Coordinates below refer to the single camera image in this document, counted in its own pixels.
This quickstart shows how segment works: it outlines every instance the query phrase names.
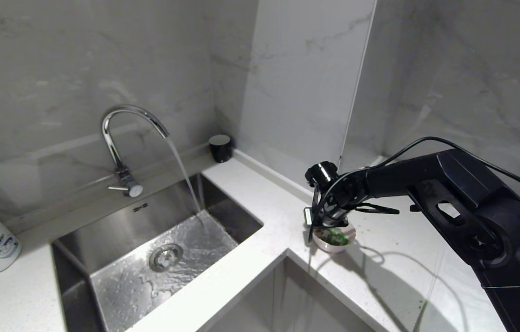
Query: black cable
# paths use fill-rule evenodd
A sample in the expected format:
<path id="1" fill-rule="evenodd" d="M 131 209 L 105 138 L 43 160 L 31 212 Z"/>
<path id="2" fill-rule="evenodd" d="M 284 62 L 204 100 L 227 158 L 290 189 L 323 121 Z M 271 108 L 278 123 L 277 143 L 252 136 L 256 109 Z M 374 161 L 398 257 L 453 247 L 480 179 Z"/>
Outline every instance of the black cable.
<path id="1" fill-rule="evenodd" d="M 446 139 L 443 139 L 443 138 L 439 138 L 439 137 L 434 137 L 434 136 L 427 136 L 427 137 L 422 137 L 420 139 L 416 139 L 416 141 L 413 141 L 411 144 L 407 145 L 407 147 L 399 150 L 399 152 L 395 153 L 394 155 L 392 155 L 391 157 L 387 158 L 386 160 L 384 160 L 383 162 L 381 162 L 380 164 L 377 164 L 375 166 L 372 166 L 372 167 L 366 167 L 366 168 L 362 168 L 362 169 L 359 169 L 359 170 L 355 170 L 355 171 L 352 171 L 352 172 L 347 172 L 346 174 L 343 174 L 342 176 L 340 176 L 332 185 L 330 185 L 330 187 L 327 189 L 327 191 L 325 192 L 325 194 L 323 194 L 323 196 L 321 197 L 321 199 L 319 200 L 319 204 L 317 205 L 317 209 L 316 211 L 321 211 L 323 209 L 323 207 L 325 206 L 325 202 L 329 196 L 329 194 L 331 194 L 331 191 L 332 189 L 338 184 L 340 183 L 343 179 L 345 179 L 346 177 L 352 175 L 352 174 L 355 174 L 355 173 L 358 173 L 358 172 L 365 172 L 367 170 L 372 170 L 374 168 L 380 168 L 382 166 L 385 166 L 386 164 L 388 164 L 389 162 L 392 162 L 393 160 L 397 159 L 397 157 L 401 156 L 402 154 L 404 154 L 407 150 L 413 148 L 414 146 L 420 144 L 421 142 L 424 142 L 424 141 L 437 141 L 437 142 L 440 142 L 440 143 L 444 143 L 446 145 L 449 145 L 450 147 L 453 147 L 454 149 L 457 149 L 457 150 L 460 150 L 462 151 L 463 153 L 466 153 L 468 154 L 469 156 L 475 158 L 476 160 L 478 160 L 479 162 L 483 163 L 485 166 L 497 171 L 497 172 L 500 172 L 502 174 L 504 174 L 505 176 L 509 177 L 509 178 L 512 178 L 514 179 L 515 181 L 518 181 L 520 183 L 520 177 L 515 175 L 515 174 L 512 174 L 511 172 L 508 172 L 507 170 L 504 170 L 503 168 L 500 168 L 494 164 L 491 164 L 490 162 L 487 162 L 479 157 L 477 157 L 476 155 L 470 153 L 469 151 L 467 151 L 466 149 L 463 149 L 461 148 L 459 145 L 456 145 L 455 143 L 451 142 L 451 141 L 448 141 Z M 313 215 L 313 220 L 312 220 L 312 223 L 315 221 L 315 217 L 318 213 L 315 213 Z"/>

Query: second sink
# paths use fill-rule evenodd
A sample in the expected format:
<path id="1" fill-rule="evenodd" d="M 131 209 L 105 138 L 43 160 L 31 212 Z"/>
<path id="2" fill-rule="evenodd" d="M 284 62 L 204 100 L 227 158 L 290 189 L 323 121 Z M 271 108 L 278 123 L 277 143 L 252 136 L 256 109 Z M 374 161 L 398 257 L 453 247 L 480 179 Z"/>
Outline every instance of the second sink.
<path id="1" fill-rule="evenodd" d="M 53 242 L 69 331 L 124 332 L 262 225 L 201 175 Z"/>

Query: faucet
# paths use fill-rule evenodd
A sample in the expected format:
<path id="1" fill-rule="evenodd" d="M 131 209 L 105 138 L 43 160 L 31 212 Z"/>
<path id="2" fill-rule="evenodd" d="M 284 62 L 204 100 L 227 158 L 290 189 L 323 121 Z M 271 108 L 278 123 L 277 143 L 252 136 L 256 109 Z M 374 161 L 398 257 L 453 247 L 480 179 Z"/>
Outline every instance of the faucet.
<path id="1" fill-rule="evenodd" d="M 136 107 L 135 105 L 114 105 L 107 109 L 102 115 L 102 136 L 104 136 L 104 141 L 106 141 L 108 150 L 110 150 L 110 154 L 112 155 L 115 167 L 114 171 L 116 172 L 116 177 L 120 183 L 120 186 L 110 185 L 108 186 L 108 189 L 121 190 L 125 192 L 126 196 L 137 197 L 143 192 L 143 186 L 135 180 L 129 168 L 123 164 L 122 160 L 120 160 L 118 150 L 114 145 L 112 136 L 110 136 L 110 119 L 119 113 L 131 113 L 142 117 L 150 122 L 162 138 L 169 137 L 169 132 L 167 132 L 167 129 L 165 129 L 163 124 L 161 124 L 155 115 L 141 107 Z"/>

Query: black cup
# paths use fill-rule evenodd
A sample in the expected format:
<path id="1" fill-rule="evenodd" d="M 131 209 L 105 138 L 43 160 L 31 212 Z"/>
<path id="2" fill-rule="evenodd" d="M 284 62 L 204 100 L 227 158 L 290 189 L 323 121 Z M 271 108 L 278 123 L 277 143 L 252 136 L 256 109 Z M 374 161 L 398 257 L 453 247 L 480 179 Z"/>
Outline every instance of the black cup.
<path id="1" fill-rule="evenodd" d="M 209 139 L 211 154 L 216 162 L 226 162 L 233 155 L 231 138 L 227 135 L 215 135 Z"/>

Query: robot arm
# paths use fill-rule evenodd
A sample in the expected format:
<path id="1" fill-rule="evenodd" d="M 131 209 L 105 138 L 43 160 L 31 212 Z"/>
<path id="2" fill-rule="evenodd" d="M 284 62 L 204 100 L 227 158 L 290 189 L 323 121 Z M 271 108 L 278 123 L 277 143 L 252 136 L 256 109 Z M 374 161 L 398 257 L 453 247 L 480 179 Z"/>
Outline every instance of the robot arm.
<path id="1" fill-rule="evenodd" d="M 321 162 L 305 177 L 314 198 L 325 196 L 322 208 L 314 199 L 306 212 L 312 228 L 347 225 L 349 212 L 378 208 L 369 198 L 409 196 L 410 210 L 423 213 L 472 267 L 506 329 L 520 332 L 520 197 L 483 163 L 452 149 L 342 176 Z"/>

